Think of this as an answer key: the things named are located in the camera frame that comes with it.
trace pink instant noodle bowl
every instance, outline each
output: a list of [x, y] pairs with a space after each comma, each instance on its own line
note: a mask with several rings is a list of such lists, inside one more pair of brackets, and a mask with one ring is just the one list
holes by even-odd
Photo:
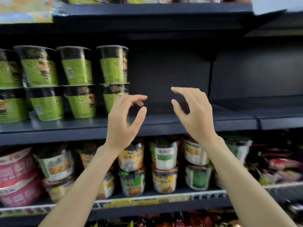
[[15, 184], [36, 168], [31, 150], [31, 147], [24, 146], [1, 149], [1, 153], [15, 152], [0, 156], [0, 188]]
[[44, 192], [41, 179], [39, 171], [34, 170], [14, 185], [0, 188], [0, 201], [8, 207], [32, 204]]

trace black cup top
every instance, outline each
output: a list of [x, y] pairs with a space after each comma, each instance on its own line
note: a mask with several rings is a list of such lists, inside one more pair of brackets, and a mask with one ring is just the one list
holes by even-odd
[[78, 59], [91, 61], [92, 51], [88, 48], [63, 46], [56, 48], [56, 50], [59, 51], [63, 60]]
[[64, 86], [66, 96], [82, 96], [95, 93], [95, 85]]
[[55, 61], [56, 51], [54, 49], [40, 47], [40, 46], [15, 46], [15, 51], [18, 53], [21, 60], [25, 59], [40, 59]]
[[101, 54], [101, 59], [106, 58], [126, 58], [128, 48], [119, 46], [119, 45], [112, 45], [112, 46], [100, 46], [97, 47], [97, 50]]
[[127, 84], [101, 84], [103, 94], [119, 94], [121, 92], [129, 93], [130, 83]]
[[51, 96], [62, 96], [62, 87], [31, 87], [27, 88], [27, 92], [30, 98], [43, 98]]
[[0, 90], [0, 99], [18, 99], [26, 97], [24, 88], [2, 89]]
[[15, 51], [0, 49], [0, 61], [15, 61], [19, 63], [18, 54]]

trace white and green cup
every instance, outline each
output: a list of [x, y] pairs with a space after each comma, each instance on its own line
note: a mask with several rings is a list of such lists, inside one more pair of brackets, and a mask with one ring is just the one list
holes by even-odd
[[68, 99], [75, 118], [87, 118], [95, 115], [95, 85], [65, 85], [64, 95]]
[[17, 53], [0, 49], [0, 87], [22, 87], [22, 68]]
[[29, 118], [24, 88], [0, 89], [0, 123], [20, 122]]
[[30, 87], [58, 86], [56, 50], [33, 45], [14, 47]]
[[116, 99], [124, 94], [128, 95], [130, 83], [101, 85], [103, 86], [103, 97], [106, 106], [106, 111], [109, 114]]
[[64, 117], [62, 93], [62, 87], [28, 88], [28, 95], [41, 121], [62, 119]]
[[126, 83], [127, 82], [127, 52], [128, 48], [120, 45], [98, 46], [101, 54], [101, 68], [104, 82]]
[[56, 48], [69, 85], [92, 84], [91, 50], [78, 46]]

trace person's left hand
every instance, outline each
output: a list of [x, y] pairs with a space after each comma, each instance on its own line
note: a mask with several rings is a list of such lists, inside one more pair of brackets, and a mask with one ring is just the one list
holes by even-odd
[[[114, 102], [111, 112], [108, 114], [108, 127], [105, 144], [111, 151], [119, 154], [127, 148], [136, 137], [146, 116], [146, 107], [143, 107], [144, 95], [122, 95]], [[129, 125], [126, 121], [130, 107], [136, 103], [140, 110], [134, 120]]]

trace forearm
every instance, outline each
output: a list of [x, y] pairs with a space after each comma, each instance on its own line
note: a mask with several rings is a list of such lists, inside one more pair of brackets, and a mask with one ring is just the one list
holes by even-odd
[[92, 209], [104, 177], [116, 156], [101, 146], [89, 166], [75, 181], [68, 193], [44, 218], [39, 227], [83, 227]]
[[295, 227], [295, 223], [229, 151], [221, 137], [204, 144], [245, 227]]

